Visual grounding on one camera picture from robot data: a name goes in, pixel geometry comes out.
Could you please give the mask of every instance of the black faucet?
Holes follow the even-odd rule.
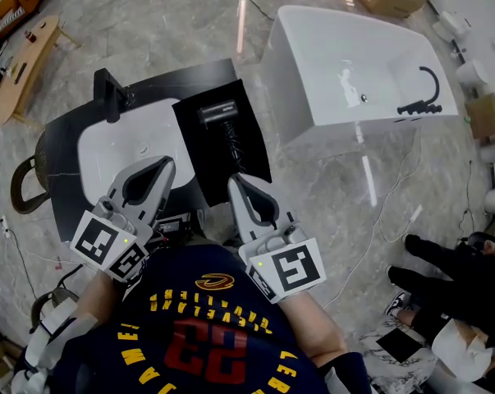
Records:
[[[107,122],[119,121],[120,115],[130,103],[130,94],[125,90],[107,69],[94,73],[94,100],[104,101]]]
[[[441,86],[438,83],[438,78],[433,71],[427,67],[421,66],[419,67],[421,71],[427,71],[432,77],[433,80],[435,80],[435,95],[431,98],[428,99],[427,101],[420,100],[417,102],[410,103],[409,105],[405,105],[404,107],[399,107],[396,109],[396,111],[399,114],[402,114],[404,111],[406,111],[408,114],[413,115],[413,112],[416,112],[417,114],[421,114],[423,112],[442,112],[442,105],[434,105],[433,103],[437,100],[438,95],[440,95],[441,92]]]

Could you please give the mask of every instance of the red number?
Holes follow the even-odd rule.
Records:
[[[207,342],[210,330],[213,346],[223,346],[225,334],[233,333],[232,349],[211,347],[204,376],[210,383],[242,384],[245,381],[245,361],[242,359],[245,358],[247,334],[241,330],[222,325],[213,325],[209,328],[209,323],[196,318],[182,319],[174,323],[174,337],[165,354],[164,363],[166,366],[194,375],[202,374],[204,360],[198,356],[198,354],[201,355],[198,345],[187,341],[187,328],[195,328],[195,341],[199,343]],[[194,352],[188,362],[181,360],[183,354],[187,357],[187,351]],[[226,359],[231,361],[230,373],[222,372],[222,363]]]

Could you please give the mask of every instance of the navy blue jersey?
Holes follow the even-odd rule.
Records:
[[[114,319],[66,344],[53,391],[327,393],[244,269],[217,245],[159,251]]]

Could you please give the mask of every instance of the sink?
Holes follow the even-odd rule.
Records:
[[[96,205],[116,175],[132,163],[167,155],[176,163],[172,189],[195,176],[176,115],[178,99],[167,98],[124,112],[119,121],[98,122],[86,128],[77,142],[81,184],[86,199]]]
[[[261,74],[282,144],[459,117],[431,43],[368,16],[280,7]]]

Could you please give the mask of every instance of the white shirt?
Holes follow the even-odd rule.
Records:
[[[479,337],[467,346],[454,319],[435,337],[431,348],[457,379],[467,383],[481,379],[492,362],[492,349],[487,349]]]

